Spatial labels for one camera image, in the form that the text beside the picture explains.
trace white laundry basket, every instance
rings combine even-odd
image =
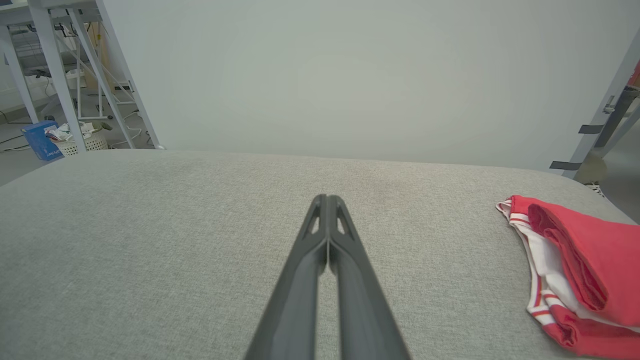
[[[66,158],[75,155],[78,153],[78,146],[75,141],[66,141],[66,142],[53,142],[62,152]],[[84,145],[86,146],[87,151],[96,151],[96,150],[106,150],[109,147],[107,146],[107,140],[104,138],[104,135],[97,131],[91,134],[91,137],[84,139]]]

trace gray fabric ottoman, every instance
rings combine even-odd
[[[525,310],[496,202],[632,221],[572,180],[509,168],[145,150],[0,187],[0,359],[241,359],[308,206],[346,202],[415,359],[564,359]],[[339,358],[320,278],[317,358]]]

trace clutter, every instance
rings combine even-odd
[[[57,146],[47,138],[47,132],[53,131],[57,127],[58,124],[55,121],[45,120],[22,128],[24,138],[27,139],[38,159],[49,161],[62,156]]]
[[[84,139],[90,138],[92,133],[98,131],[98,129],[95,129],[93,127],[92,122],[79,121],[78,124],[80,124],[80,132],[82,132],[82,136]],[[49,129],[47,131],[47,134],[51,134],[55,138],[57,138],[57,140],[55,141],[62,142],[72,141],[74,137],[74,135],[71,133],[71,130],[69,129],[69,124],[62,124],[62,126],[56,129]]]

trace white stripe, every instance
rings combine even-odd
[[[538,311],[549,311],[549,307],[547,306],[547,304],[544,301],[540,302],[540,305],[538,306],[533,306],[533,307],[528,307],[527,311],[530,313],[537,313]]]
[[[509,219],[515,219],[515,218],[519,218],[520,220],[525,220],[526,222],[529,222],[529,217],[525,214],[511,213],[511,217],[509,217]]]
[[[549,325],[550,323],[556,323],[556,319],[551,314],[544,314],[536,316],[536,320],[542,324],[542,326]]]
[[[566,308],[566,306],[564,306],[560,299],[557,299],[555,297],[547,297],[545,298],[545,301],[547,301],[547,304],[549,304],[549,306],[558,305]]]
[[[509,218],[509,215],[506,212],[503,211],[502,214],[507,219]],[[520,232],[517,226],[513,226],[513,227],[516,229],[516,233],[518,233],[518,235],[520,236],[520,239],[524,243],[524,250],[527,253],[527,260],[529,261],[529,271],[531,272],[531,292],[530,292],[531,295],[529,296],[529,304],[527,305],[527,309],[529,309],[536,303],[536,296],[538,295],[538,273],[536,272],[536,268],[534,267],[534,264],[533,264],[533,258],[531,257],[531,249],[527,244],[527,239],[524,237],[522,232]]]

